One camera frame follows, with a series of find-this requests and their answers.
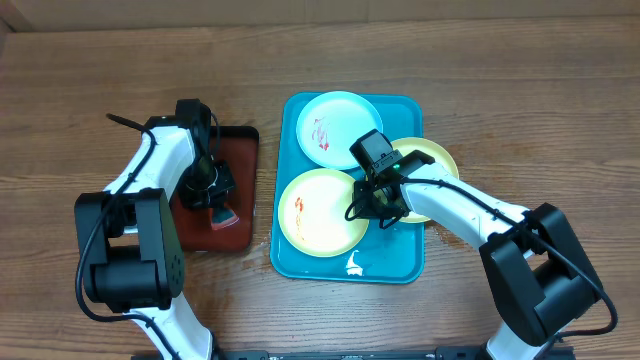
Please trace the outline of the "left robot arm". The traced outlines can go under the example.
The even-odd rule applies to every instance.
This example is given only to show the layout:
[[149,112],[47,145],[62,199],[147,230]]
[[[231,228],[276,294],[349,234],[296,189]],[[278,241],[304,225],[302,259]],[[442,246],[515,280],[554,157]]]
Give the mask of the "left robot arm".
[[219,122],[198,99],[182,99],[174,114],[144,124],[107,117],[139,131],[141,144],[113,182],[75,202],[76,302],[96,322],[136,323],[163,359],[222,359],[183,293],[184,252],[170,208],[177,196],[186,209],[236,222],[226,205],[235,182],[216,157]]

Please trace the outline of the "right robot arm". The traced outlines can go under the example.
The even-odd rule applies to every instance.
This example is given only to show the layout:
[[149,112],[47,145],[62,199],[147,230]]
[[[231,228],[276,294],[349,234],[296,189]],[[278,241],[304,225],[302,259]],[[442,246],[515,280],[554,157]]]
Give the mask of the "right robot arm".
[[544,359],[567,326],[603,297],[602,283],[564,213],[529,210],[460,181],[413,151],[350,149],[366,183],[345,213],[375,213],[381,228],[414,212],[476,248],[502,318],[480,359]]

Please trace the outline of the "yellow-green plate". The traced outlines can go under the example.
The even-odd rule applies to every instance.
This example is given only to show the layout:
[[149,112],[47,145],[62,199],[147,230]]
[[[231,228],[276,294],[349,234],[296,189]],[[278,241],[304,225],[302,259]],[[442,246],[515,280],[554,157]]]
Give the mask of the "yellow-green plate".
[[[459,179],[459,171],[458,167],[453,159],[453,157],[447,152],[445,148],[440,146],[439,144],[419,137],[406,137],[401,139],[396,139],[391,141],[392,148],[394,150],[398,150],[401,155],[407,156],[414,150],[421,151],[431,157],[434,158],[436,163],[439,163],[443,166],[443,168],[451,174],[453,177]],[[383,203],[386,200],[383,200],[382,190],[374,193],[378,200],[381,200]],[[407,216],[402,217],[399,222],[401,223],[424,223],[431,220],[430,218],[419,215],[415,212],[409,212]]]
[[345,219],[355,179],[345,172],[319,168],[293,179],[276,211],[286,240],[313,257],[334,257],[354,248],[364,237],[367,219]]

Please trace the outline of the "dark green sponge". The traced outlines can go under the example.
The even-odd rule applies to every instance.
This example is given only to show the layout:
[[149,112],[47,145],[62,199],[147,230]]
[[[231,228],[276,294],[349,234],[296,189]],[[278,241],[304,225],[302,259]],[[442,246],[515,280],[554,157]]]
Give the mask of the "dark green sponge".
[[213,230],[221,230],[232,226],[238,220],[238,215],[228,205],[212,209],[211,227]]

